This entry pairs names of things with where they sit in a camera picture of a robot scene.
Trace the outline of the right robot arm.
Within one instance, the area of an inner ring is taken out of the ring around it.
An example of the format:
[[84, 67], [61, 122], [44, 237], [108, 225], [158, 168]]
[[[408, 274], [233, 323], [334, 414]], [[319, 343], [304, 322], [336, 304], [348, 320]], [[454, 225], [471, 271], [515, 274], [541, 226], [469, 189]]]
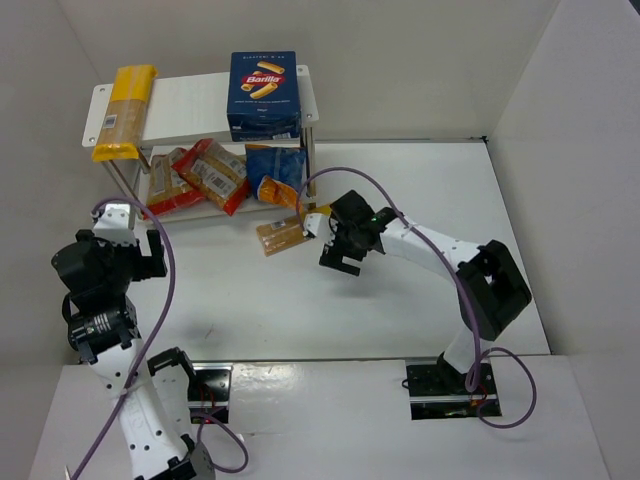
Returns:
[[442, 369], [466, 375], [478, 358], [532, 301], [532, 293], [508, 247], [481, 245], [423, 227], [393, 207], [374, 211], [354, 190], [308, 214], [305, 234], [324, 242], [319, 264], [353, 276], [370, 252], [406, 260], [451, 283], [463, 326], [440, 355]]

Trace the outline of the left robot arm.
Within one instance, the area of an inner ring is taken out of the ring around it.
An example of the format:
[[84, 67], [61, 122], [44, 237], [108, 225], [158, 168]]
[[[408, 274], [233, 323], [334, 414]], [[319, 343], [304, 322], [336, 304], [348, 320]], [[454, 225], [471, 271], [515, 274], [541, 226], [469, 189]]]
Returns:
[[213, 479], [206, 447], [191, 430], [187, 401], [195, 372], [177, 347], [152, 358], [143, 351], [133, 282], [167, 274], [161, 236], [147, 233], [150, 255], [137, 240], [121, 244], [80, 230], [52, 265], [68, 289], [62, 313], [68, 341], [100, 379], [123, 431], [135, 479]]

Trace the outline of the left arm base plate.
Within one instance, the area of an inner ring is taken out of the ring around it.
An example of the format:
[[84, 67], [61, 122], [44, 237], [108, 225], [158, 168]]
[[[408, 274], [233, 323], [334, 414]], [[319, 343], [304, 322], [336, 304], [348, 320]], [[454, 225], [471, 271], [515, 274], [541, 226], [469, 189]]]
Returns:
[[193, 367], [195, 378], [188, 387], [188, 407], [191, 414], [206, 413], [227, 424], [233, 365], [196, 362]]

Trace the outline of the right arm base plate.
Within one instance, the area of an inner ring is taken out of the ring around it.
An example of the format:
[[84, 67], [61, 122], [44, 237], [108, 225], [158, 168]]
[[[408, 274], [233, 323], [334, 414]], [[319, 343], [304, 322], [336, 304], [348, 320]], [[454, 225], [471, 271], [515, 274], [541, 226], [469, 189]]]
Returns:
[[477, 418], [478, 409], [489, 418], [502, 416], [489, 362], [481, 364], [481, 382], [473, 393], [466, 390], [464, 377], [447, 382], [434, 359], [407, 361], [405, 370], [401, 385], [408, 391], [413, 421]]

